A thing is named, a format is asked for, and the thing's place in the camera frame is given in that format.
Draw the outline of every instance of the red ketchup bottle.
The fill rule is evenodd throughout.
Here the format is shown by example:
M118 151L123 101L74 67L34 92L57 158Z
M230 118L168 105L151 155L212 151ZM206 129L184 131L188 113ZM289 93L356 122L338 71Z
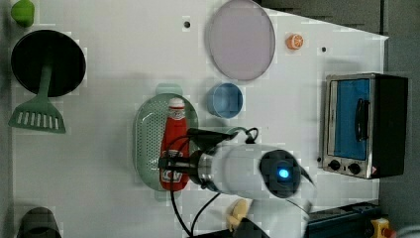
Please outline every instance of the red ketchup bottle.
M180 136L186 135L186 119L185 119L185 104L182 99L180 98L172 98L169 100L169 110L166 120L166 126L164 129L163 139L161 140L160 146L160 157L166 157L166 153L169 154L170 157L175 157L178 153L180 147L184 144L187 140L179 139L175 143L172 144L170 147L169 152L166 151L167 146L172 143L173 140ZM179 153L180 157L188 158L189 157L189 146L186 144L183 149ZM167 170L160 170L159 171L159 180L161 186L166 189L170 190L170 178L172 171ZM178 191L185 188L186 184L188 183L188 175L183 173L174 172L173 175L173 190Z

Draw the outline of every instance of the white tabletop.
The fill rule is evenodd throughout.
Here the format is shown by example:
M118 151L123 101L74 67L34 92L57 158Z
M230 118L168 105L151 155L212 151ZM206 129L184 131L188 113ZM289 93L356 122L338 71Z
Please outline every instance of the white tabletop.
M77 40L87 72L76 90L52 99L67 134L12 130L16 228L30 207L41 205L54 212L67 238L185 235L170 203L155 200L132 163L135 115L160 82L182 86L200 126L259 127L260 143L293 153L316 182L315 210L378 199L377 179L329 174L316 159L326 75L382 72L386 38L266 10L276 34L274 60L261 77L236 81L207 54L207 23L223 2L34 1L31 31L51 29ZM24 32L14 27L12 33L13 47ZM305 39L301 50L286 48L290 33ZM15 108L34 95L12 79ZM245 95L243 111L231 120L210 115L204 104L206 92L221 81L238 84ZM213 194L190 182L177 200L184 220L191 222ZM198 233L226 228L224 212L236 199L221 195L200 217Z

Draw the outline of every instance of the toaster oven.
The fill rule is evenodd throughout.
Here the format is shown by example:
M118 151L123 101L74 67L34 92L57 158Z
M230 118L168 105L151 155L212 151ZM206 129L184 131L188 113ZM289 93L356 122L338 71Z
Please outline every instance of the toaster oven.
M327 76L323 169L363 179L402 175L407 93L405 77Z

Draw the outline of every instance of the green plate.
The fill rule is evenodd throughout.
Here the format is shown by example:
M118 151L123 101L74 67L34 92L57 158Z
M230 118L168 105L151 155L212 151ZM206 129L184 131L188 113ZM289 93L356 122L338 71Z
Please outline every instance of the green plate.
M159 182L158 158L168 102L173 97L181 98L185 103L187 127L198 128L198 117L194 107L187 99L173 93L163 93L149 99L139 109L135 119L134 166L142 181L157 191L166 191ZM198 148L191 142L189 150L192 154Z

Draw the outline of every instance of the oven knob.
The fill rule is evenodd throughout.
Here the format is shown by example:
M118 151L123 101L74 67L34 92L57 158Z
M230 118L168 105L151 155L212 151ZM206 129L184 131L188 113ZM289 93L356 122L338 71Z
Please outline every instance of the oven knob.
M358 164L351 164L348 166L348 168L353 175L357 175L361 172L361 167Z
M333 169L333 171L337 171L340 168L340 162L333 160L328 166Z

